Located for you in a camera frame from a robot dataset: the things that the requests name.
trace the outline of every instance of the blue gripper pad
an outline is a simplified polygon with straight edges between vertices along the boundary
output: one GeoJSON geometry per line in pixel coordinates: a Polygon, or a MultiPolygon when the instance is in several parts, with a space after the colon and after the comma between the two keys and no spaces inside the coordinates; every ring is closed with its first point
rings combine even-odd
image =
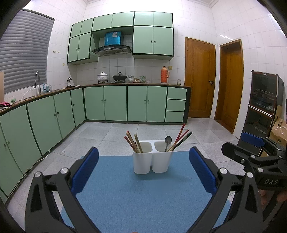
{"type": "Polygon", "coordinates": [[[262,138],[247,132],[243,132],[241,134],[241,140],[257,147],[265,146],[265,143],[263,142],[262,138]]]}
{"type": "Polygon", "coordinates": [[[71,192],[74,195],[83,190],[98,161],[99,151],[93,148],[72,178],[71,192]]]}
{"type": "Polygon", "coordinates": [[[196,147],[190,148],[189,161],[196,171],[196,174],[198,175],[205,190],[214,195],[217,192],[216,178],[203,160],[203,155],[196,147]]]}

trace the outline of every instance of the blue mat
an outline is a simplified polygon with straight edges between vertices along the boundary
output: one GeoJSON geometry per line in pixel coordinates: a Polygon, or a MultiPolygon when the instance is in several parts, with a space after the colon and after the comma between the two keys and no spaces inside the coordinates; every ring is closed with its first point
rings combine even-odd
{"type": "MultiPolygon", "coordinates": [[[[132,156],[100,156],[81,193],[76,195],[102,233],[185,233],[211,198],[189,161],[174,152],[165,173],[133,172],[132,156]]],[[[215,226],[230,208],[227,200],[215,226]]],[[[72,223],[63,208],[65,223],[72,223]]]]}

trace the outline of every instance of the window blind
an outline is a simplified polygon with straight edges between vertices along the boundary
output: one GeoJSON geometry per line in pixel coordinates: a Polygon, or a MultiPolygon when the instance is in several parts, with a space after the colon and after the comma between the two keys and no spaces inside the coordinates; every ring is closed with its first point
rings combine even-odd
{"type": "Polygon", "coordinates": [[[0,39],[4,93],[34,85],[35,74],[46,83],[48,46],[54,19],[20,10],[0,39]]]}

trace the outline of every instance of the orange thermos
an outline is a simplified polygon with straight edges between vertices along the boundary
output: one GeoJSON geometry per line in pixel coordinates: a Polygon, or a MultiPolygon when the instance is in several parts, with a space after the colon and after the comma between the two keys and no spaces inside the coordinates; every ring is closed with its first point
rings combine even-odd
{"type": "Polygon", "coordinates": [[[167,84],[167,78],[169,78],[169,71],[167,70],[167,68],[164,66],[161,69],[161,73],[160,73],[160,83],[161,84],[167,84]]]}

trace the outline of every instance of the tiled floor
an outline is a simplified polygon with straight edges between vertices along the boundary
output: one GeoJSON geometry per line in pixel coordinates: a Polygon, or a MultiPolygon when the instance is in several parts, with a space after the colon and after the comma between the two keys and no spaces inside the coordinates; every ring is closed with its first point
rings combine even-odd
{"type": "MultiPolygon", "coordinates": [[[[19,225],[24,228],[24,216],[29,187],[36,171],[43,174],[55,174],[63,167],[71,165],[85,155],[92,146],[99,149],[100,155],[131,155],[132,149],[124,139],[127,130],[133,135],[138,134],[140,140],[164,140],[170,135],[177,137],[180,125],[138,125],[85,122],[68,138],[59,144],[23,181],[12,197],[8,210],[19,225]]],[[[213,119],[189,118],[185,129],[192,135],[175,151],[186,151],[196,146],[201,153],[210,158],[218,167],[225,167],[233,174],[244,174],[243,166],[231,161],[221,153],[223,143],[229,141],[237,144],[238,139],[213,119]]],[[[58,208],[62,209],[59,195],[54,193],[58,208]]],[[[234,192],[228,199],[232,201],[234,192]]]]}

